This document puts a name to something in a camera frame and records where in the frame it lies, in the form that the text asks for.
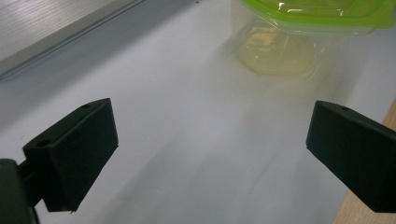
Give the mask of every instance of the table surface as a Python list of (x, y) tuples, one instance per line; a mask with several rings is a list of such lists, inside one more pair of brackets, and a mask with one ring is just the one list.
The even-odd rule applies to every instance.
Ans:
[(111, 98), (120, 146), (76, 213), (50, 223), (332, 223), (347, 188), (305, 148), (316, 100), (381, 122), (396, 28), (350, 37), (308, 78), (233, 53), (228, 0), (150, 0), (0, 82), (0, 158)]

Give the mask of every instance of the wooden surface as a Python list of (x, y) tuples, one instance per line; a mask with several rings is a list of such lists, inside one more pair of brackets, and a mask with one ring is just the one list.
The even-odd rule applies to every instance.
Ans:
[[(393, 101), (384, 125), (396, 131), (396, 99)], [(374, 213), (350, 190), (341, 204), (333, 224), (396, 224), (396, 214)]]

